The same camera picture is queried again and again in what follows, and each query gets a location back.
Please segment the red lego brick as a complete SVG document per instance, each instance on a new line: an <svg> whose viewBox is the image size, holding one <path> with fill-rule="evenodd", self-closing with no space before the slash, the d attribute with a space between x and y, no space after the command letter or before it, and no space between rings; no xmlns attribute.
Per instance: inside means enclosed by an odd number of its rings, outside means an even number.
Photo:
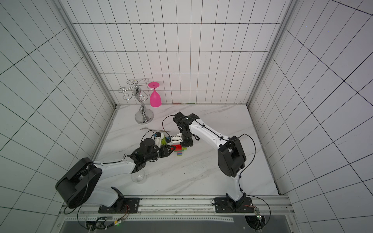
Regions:
<svg viewBox="0 0 373 233"><path fill-rule="evenodd" d="M175 151L182 151L183 148L181 145L175 145Z"/></svg>

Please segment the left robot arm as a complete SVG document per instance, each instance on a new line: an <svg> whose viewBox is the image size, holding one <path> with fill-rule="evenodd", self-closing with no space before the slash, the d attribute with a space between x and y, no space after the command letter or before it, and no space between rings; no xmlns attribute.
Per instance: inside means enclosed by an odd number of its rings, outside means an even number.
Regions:
<svg viewBox="0 0 373 233"><path fill-rule="evenodd" d="M67 207L76 209L84 204L96 204L114 213L126 208L126 198L116 187L105 188L99 183L118 175L137 175L145 177L142 170L148 162L155 162L170 156L175 146L156 145L155 140L143 140L139 148L116 162L93 161L88 157L80 159L55 185Z"/></svg>

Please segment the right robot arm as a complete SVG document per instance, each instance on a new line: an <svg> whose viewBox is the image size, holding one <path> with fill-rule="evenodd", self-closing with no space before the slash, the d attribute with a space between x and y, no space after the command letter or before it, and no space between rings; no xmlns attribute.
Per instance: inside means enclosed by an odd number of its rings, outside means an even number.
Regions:
<svg viewBox="0 0 373 233"><path fill-rule="evenodd" d="M246 194L241 188L242 172L246 169L247 161L240 138L228 137L209 128L195 114L188 116L178 112L173 116L181 134L181 146L189 148L193 146L193 139L203 140L217 151L218 166L224 175L228 177L226 192L226 208L232 212L243 207Z"/></svg>

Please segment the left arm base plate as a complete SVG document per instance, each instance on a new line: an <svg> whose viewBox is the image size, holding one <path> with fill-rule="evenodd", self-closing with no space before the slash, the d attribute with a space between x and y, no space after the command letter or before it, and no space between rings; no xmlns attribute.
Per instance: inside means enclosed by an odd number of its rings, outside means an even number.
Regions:
<svg viewBox="0 0 373 233"><path fill-rule="evenodd" d="M139 209L140 198L118 198L110 207L101 205L99 214L135 214Z"/></svg>

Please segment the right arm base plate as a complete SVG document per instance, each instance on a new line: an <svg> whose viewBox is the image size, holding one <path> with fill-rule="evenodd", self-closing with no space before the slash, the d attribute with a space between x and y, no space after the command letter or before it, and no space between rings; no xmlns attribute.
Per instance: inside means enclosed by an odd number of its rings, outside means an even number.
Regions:
<svg viewBox="0 0 373 233"><path fill-rule="evenodd" d="M215 212L219 214L254 213L251 198L242 197L237 202L228 197L214 198L212 204L215 206Z"/></svg>

